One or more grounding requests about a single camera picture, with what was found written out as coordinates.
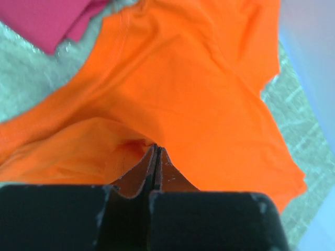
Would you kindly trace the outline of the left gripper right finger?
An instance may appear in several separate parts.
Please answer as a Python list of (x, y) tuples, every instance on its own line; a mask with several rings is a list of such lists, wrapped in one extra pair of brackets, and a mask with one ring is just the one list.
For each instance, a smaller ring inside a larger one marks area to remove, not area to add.
[(164, 148), (159, 148), (149, 212), (150, 250), (289, 250), (268, 196), (200, 191)]

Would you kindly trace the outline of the orange t shirt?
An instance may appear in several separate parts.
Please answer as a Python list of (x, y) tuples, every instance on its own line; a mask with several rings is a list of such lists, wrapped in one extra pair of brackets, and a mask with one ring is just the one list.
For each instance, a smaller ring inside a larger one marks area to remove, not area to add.
[(105, 17), (63, 87), (1, 124), (1, 181), (110, 184), (147, 149), (205, 191), (307, 186), (261, 91), (279, 73), (279, 1), (140, 1)]

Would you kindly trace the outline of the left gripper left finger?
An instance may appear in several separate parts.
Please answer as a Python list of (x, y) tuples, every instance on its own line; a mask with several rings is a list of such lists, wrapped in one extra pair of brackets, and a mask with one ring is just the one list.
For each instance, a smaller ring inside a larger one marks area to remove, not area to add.
[(4, 185), (1, 250), (146, 250), (157, 156), (109, 185)]

